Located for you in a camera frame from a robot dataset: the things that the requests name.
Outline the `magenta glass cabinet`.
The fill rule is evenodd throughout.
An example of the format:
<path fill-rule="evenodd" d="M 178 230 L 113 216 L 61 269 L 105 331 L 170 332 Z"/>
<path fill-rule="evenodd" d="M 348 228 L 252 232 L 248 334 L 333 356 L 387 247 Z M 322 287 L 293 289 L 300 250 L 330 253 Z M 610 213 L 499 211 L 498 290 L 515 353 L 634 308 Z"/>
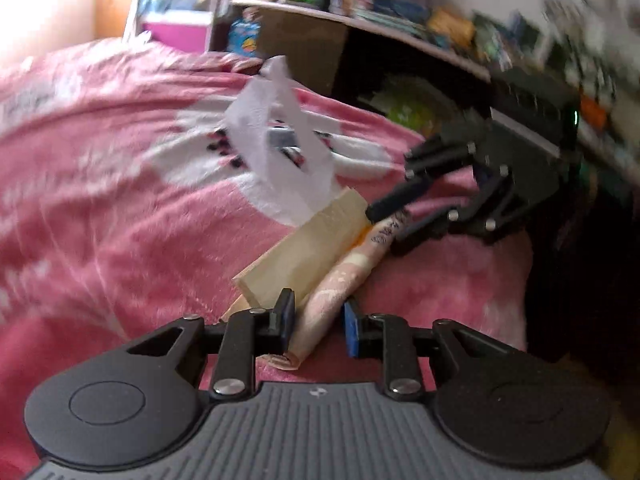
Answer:
<path fill-rule="evenodd" d="M 206 52 L 218 3 L 219 0 L 132 0 L 124 38 L 155 41 L 182 52 Z"/>

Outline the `long wall shelf desk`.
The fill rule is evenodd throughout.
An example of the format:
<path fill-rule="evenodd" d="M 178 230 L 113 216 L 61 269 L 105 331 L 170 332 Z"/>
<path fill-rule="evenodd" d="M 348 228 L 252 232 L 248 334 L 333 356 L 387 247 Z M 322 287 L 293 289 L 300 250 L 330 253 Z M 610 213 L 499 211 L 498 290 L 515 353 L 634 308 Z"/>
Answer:
<path fill-rule="evenodd" d="M 485 66 L 382 24 L 262 0 L 232 0 L 241 15 L 252 10 L 260 31 L 256 52 L 284 55 L 294 79 L 314 92 L 352 106 L 362 105 L 392 77 L 424 82 L 443 106 L 489 110 L 491 76 Z"/>

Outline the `orange wooden cabinet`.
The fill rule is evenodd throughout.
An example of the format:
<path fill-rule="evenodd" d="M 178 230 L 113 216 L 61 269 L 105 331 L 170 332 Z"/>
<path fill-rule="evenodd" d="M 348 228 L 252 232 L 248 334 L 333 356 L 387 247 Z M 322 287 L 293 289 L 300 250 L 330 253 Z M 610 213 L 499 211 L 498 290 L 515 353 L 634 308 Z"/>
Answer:
<path fill-rule="evenodd" d="M 96 39 L 121 37 L 131 9 L 137 0 L 94 0 L 94 36 Z"/>

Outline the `blue cartoon package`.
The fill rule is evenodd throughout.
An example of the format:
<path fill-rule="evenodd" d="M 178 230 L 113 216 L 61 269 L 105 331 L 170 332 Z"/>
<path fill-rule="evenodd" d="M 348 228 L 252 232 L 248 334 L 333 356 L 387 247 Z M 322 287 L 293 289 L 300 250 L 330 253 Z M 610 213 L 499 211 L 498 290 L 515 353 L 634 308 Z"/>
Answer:
<path fill-rule="evenodd" d="M 257 40 L 260 33 L 260 21 L 254 9 L 243 11 L 229 30 L 228 51 L 254 58 L 257 55 Z"/>

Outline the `beige printed shopping bag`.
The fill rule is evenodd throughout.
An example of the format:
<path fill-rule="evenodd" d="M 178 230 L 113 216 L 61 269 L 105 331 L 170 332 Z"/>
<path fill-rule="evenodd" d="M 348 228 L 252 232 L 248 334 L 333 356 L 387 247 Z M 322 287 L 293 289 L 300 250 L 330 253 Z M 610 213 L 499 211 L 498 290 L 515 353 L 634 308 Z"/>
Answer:
<path fill-rule="evenodd" d="M 400 210 L 371 221 L 358 192 L 337 188 L 332 153 L 300 108 L 282 56 L 270 58 L 230 105 L 224 128 L 235 153 L 295 226 L 235 277 L 243 300 L 228 312 L 271 307 L 282 289 L 291 289 L 299 305 L 288 348 L 268 352 L 265 360 L 292 372 L 318 346 L 409 217 Z"/>

